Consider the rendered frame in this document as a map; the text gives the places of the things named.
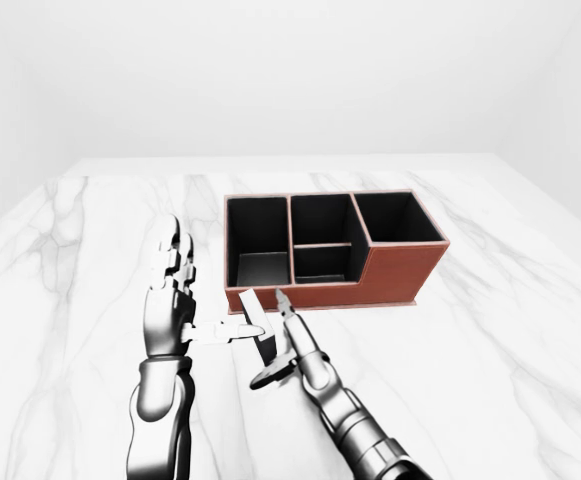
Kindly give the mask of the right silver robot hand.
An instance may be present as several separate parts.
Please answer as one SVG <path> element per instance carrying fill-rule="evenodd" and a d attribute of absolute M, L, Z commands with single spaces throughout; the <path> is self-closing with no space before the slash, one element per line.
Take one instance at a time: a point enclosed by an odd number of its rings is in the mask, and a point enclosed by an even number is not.
<path fill-rule="evenodd" d="M 295 312 L 289 298 L 275 290 L 278 309 L 283 317 L 283 326 L 290 340 L 290 350 L 277 356 L 250 383 L 257 390 L 272 382 L 281 381 L 299 369 L 309 387 L 323 390 L 330 383 L 324 352 L 319 348 L 303 318 Z"/>

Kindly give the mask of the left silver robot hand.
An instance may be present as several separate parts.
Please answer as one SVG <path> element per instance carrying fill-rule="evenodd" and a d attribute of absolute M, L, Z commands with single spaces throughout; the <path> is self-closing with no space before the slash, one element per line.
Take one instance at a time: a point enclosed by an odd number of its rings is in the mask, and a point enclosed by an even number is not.
<path fill-rule="evenodd" d="M 157 247 L 143 316 L 148 356 L 184 355 L 192 342 L 229 343 L 265 333 L 262 327 L 250 324 L 195 324 L 193 239 L 181 231 L 179 220 L 172 214 L 160 217 L 153 232 Z"/>

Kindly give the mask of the red-brown desk caddy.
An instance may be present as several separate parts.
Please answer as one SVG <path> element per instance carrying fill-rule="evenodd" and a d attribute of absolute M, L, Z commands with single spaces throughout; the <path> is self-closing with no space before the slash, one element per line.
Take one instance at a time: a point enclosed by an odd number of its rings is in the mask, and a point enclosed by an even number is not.
<path fill-rule="evenodd" d="M 408 305 L 450 245 L 412 190 L 232 195 L 225 199 L 224 288 L 242 312 L 281 289 L 299 309 Z"/>

